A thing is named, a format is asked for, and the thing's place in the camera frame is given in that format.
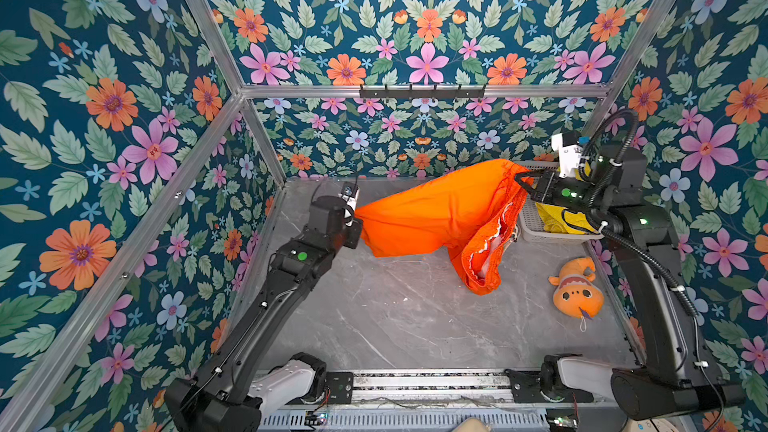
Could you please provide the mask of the orange shorts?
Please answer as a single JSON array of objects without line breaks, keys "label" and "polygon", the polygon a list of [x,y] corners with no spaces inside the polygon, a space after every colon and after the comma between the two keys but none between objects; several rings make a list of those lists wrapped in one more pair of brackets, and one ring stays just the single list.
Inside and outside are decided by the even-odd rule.
[{"label": "orange shorts", "polygon": [[487,295],[501,284],[499,267],[527,199],[509,160],[482,162],[357,210],[362,239],[374,256],[424,255],[444,248],[465,286]]}]

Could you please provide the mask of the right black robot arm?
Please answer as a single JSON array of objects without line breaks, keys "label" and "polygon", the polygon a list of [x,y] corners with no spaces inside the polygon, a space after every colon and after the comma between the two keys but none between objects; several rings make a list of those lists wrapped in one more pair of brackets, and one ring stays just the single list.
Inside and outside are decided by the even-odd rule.
[{"label": "right black robot arm", "polygon": [[582,213],[609,247],[630,285],[644,331],[645,360],[634,369],[580,355],[549,355],[539,375],[543,395],[582,390],[613,400],[641,421],[708,411],[746,400],[744,388],[723,378],[705,343],[699,311],[683,284],[678,237],[665,208],[643,197],[645,155],[608,146],[596,154],[585,181],[535,170],[516,182],[537,203]]}]

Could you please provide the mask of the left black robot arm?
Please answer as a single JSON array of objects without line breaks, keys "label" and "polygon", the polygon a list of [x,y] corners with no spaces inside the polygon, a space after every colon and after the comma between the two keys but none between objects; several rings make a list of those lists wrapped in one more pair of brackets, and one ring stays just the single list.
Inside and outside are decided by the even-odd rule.
[{"label": "left black robot arm", "polygon": [[355,216],[358,194],[346,182],[338,195],[312,200],[307,224],[272,255],[261,290],[225,341],[193,378],[167,388],[169,421],[177,430],[255,431],[294,400],[326,398],[327,365],[310,354],[297,353],[263,377],[257,370],[340,250],[357,247],[363,228]]}]

